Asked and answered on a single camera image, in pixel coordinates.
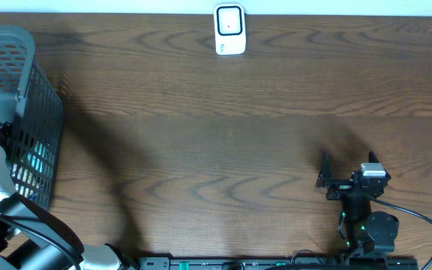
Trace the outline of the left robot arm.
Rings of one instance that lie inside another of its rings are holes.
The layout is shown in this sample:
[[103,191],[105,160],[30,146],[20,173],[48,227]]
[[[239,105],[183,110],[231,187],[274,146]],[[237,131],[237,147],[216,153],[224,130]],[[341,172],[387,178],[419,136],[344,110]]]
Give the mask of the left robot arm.
[[74,231],[16,191],[0,130],[0,269],[137,269],[111,244],[84,245]]

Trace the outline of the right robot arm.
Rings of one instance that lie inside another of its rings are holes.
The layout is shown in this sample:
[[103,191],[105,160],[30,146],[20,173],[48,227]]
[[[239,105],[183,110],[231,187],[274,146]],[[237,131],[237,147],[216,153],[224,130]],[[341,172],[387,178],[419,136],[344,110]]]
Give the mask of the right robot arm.
[[345,179],[334,177],[329,156],[323,155],[316,186],[327,190],[327,200],[342,204],[338,230],[347,245],[347,251],[341,256],[346,264],[363,258],[381,260],[395,250],[399,220],[371,208],[371,203],[384,193],[390,179],[372,151],[368,154],[368,162],[362,163],[359,170]]

